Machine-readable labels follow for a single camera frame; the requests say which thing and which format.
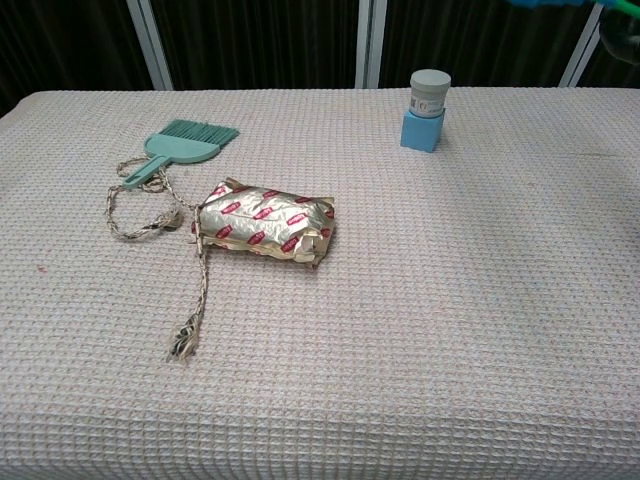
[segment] green object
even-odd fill
[[[147,138],[144,151],[151,160],[129,175],[122,182],[122,186],[129,190],[136,188],[161,167],[170,163],[198,163],[209,160],[239,133],[235,128],[174,120],[160,133],[154,133]]]
[[[613,8],[640,20],[640,7],[627,0],[618,0]]]

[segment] twisted rope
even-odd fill
[[[116,172],[119,177],[127,177],[129,173],[126,168],[134,163],[146,162],[149,159],[147,157],[132,158],[125,162],[121,162]],[[208,284],[208,269],[206,262],[206,251],[202,241],[202,233],[200,230],[200,210],[201,205],[195,205],[187,202],[181,195],[179,195],[171,186],[169,178],[167,177],[166,170],[161,168],[158,173],[153,175],[143,185],[141,185],[143,191],[148,193],[161,193],[168,191],[173,198],[180,204],[184,205],[191,211],[193,211],[193,218],[196,228],[196,248],[198,252],[198,263],[200,265],[200,296],[196,307],[189,317],[189,319],[180,327],[177,327],[171,338],[171,348],[167,355],[167,361],[179,360],[186,361],[191,355],[195,355],[195,350],[198,347],[198,339],[200,337],[200,325],[202,324],[202,318],[204,315],[204,307],[207,300]],[[107,195],[107,225],[112,235],[120,240],[130,241],[143,237],[151,232],[158,230],[175,230],[182,224],[182,213],[176,205],[173,209],[163,214],[160,214],[156,219],[143,226],[142,228],[133,232],[124,232],[119,227],[116,221],[113,219],[113,212],[116,206],[116,197],[122,191],[126,189],[120,185],[115,185],[109,188]]]

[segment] white lid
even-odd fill
[[[442,92],[451,85],[451,77],[440,70],[418,70],[411,75],[411,86],[421,92]]]

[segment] blue base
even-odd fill
[[[440,140],[445,112],[446,109],[437,117],[422,118],[407,111],[402,122],[400,145],[423,152],[433,152]]]

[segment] foil package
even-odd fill
[[[317,266],[333,234],[333,198],[220,182],[201,205],[203,244]]]

